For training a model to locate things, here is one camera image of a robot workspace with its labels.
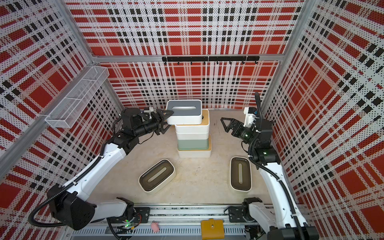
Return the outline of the white box grey lid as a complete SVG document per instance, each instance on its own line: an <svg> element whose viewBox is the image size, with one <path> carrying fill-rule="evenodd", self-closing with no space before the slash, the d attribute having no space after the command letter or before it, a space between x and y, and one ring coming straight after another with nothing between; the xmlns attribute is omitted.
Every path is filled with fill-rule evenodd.
<svg viewBox="0 0 384 240"><path fill-rule="evenodd" d="M166 110L174 112L167 118L169 125L200 125L203 121L201 100L170 100Z"/></svg>

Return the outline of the white bamboo-lid box corner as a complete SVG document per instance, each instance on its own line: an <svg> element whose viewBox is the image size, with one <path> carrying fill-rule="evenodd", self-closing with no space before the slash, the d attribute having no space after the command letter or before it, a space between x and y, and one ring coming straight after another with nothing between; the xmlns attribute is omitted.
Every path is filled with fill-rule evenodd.
<svg viewBox="0 0 384 240"><path fill-rule="evenodd" d="M210 111L203 109L202 123L199 125L175 125L176 132L181 134L201 134L210 130Z"/></svg>

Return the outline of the mint green square tissue box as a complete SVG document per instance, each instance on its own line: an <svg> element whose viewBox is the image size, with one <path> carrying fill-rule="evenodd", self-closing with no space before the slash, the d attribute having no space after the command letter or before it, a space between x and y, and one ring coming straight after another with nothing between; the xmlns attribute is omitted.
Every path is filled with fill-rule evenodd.
<svg viewBox="0 0 384 240"><path fill-rule="evenodd" d="M209 147L209 139L178 140L179 151L207 150Z"/></svg>

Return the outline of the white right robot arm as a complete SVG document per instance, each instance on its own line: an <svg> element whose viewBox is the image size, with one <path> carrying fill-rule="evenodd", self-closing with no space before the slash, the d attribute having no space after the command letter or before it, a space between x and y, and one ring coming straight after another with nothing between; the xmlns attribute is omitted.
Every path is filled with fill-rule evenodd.
<svg viewBox="0 0 384 240"><path fill-rule="evenodd" d="M248 159L261 174L275 211L268 212L256 198L245 199L244 218L256 221L268 240L318 240L318 230L308 224L287 186L280 157L271 144L273 123L256 119L244 124L233 118L221 118L221 123L225 132L249 146Z"/></svg>

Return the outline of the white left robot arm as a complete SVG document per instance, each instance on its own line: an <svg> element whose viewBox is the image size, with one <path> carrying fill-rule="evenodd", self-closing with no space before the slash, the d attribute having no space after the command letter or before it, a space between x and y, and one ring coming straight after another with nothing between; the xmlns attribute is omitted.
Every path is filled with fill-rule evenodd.
<svg viewBox="0 0 384 240"><path fill-rule="evenodd" d="M60 187L53 186L47 193L47 200L29 214L30 225L40 228L68 226L80 230L89 223L125 218L131 221L136 212L134 203L123 197L112 202L90 203L88 198L99 182L146 134L165 134L170 128L167 119L171 110L152 110L149 113L138 108L126 108L113 122L113 135L102 145L99 155L81 172Z"/></svg>

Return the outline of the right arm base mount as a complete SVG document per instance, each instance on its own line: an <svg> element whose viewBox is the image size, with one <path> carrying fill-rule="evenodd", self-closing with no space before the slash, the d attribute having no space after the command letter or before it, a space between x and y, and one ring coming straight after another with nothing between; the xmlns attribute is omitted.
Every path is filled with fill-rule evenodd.
<svg viewBox="0 0 384 240"><path fill-rule="evenodd" d="M230 223L255 223L251 217L246 217L241 207L229 206L225 213L229 216Z"/></svg>

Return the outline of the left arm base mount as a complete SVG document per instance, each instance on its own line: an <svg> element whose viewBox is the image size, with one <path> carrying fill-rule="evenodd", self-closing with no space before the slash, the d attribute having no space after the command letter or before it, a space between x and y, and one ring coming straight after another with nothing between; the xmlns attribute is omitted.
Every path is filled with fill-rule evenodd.
<svg viewBox="0 0 384 240"><path fill-rule="evenodd" d="M124 217L121 222L127 223L127 224L141 224L141 223L148 223L149 216L150 216L151 208L149 207L139 207L134 208L134 211L132 214L129 214L127 217Z"/></svg>

